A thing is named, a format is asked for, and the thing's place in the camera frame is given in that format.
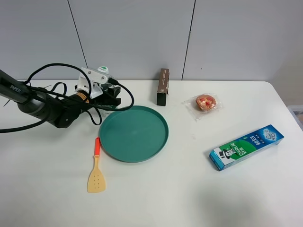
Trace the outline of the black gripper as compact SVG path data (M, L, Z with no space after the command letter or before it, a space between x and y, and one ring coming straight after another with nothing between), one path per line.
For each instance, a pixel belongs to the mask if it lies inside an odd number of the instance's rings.
M102 109L116 109L121 104L121 98L117 96L121 92L119 86L102 87L103 94L98 99L87 98L86 92L77 92L71 95L71 109L73 111L88 111L92 109L91 106L83 104L84 100L87 104L99 105Z

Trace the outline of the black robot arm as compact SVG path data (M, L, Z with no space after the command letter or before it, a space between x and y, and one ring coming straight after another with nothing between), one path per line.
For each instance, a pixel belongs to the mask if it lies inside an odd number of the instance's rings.
M27 130L45 122L57 128L67 128L90 109L95 109L97 113L100 110L115 111L121 104L118 97L121 85L106 70L98 72L76 68L80 75L74 94L68 96L64 82L55 83L50 90L31 85L34 75L45 68L36 70L26 81L18 81L1 71L0 95L15 102L21 112L39 119L27 126L2 129L2 133Z

